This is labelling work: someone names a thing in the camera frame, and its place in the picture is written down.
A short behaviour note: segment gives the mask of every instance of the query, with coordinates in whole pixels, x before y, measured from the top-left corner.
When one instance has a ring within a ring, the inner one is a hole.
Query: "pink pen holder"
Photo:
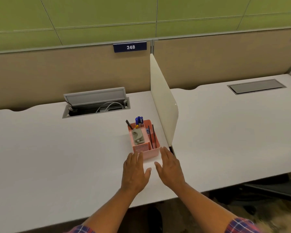
[[[132,144],[132,149],[134,152],[143,152],[143,160],[149,159],[159,155],[159,141],[156,134],[153,132],[152,123],[150,120],[143,121],[144,127],[140,127],[145,142],[143,144],[135,145],[134,138],[132,136],[132,129],[128,127],[128,132],[130,136],[130,142]],[[136,123],[131,123],[131,126],[136,127]],[[150,126],[150,134],[147,133],[146,129]]]

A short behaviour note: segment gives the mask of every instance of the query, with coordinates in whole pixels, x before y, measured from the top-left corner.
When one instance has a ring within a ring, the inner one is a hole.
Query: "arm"
[[[166,148],[160,149],[163,167],[155,166],[162,182],[182,200],[204,232],[223,233],[234,214],[190,187],[184,179],[179,160]]]
[[[130,153],[123,165],[121,188],[83,225],[96,233],[116,233],[130,204],[149,182],[151,168],[144,173],[143,153]]]

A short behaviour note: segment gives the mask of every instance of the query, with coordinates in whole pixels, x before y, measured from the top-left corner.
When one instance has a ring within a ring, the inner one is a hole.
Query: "plaid shirt sleeve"
[[[95,233],[91,228],[79,225],[71,229],[71,231],[67,233]]]
[[[225,233],[260,233],[260,230],[252,221],[238,217],[229,223]]]

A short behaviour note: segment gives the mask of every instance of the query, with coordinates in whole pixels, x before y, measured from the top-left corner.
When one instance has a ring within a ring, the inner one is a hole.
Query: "white desk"
[[[287,88],[235,95],[227,85],[275,78]],[[172,142],[186,181],[208,191],[291,172],[291,76],[172,89]]]
[[[120,188],[132,152],[125,120],[150,119],[167,146],[151,92],[127,95],[131,109],[62,119],[65,102],[0,110],[0,233],[90,216]],[[155,170],[131,207],[175,197]]]

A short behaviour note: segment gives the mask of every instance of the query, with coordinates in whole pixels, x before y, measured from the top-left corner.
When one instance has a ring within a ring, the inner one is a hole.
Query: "green wall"
[[[291,26],[291,0],[0,0],[0,50]]]

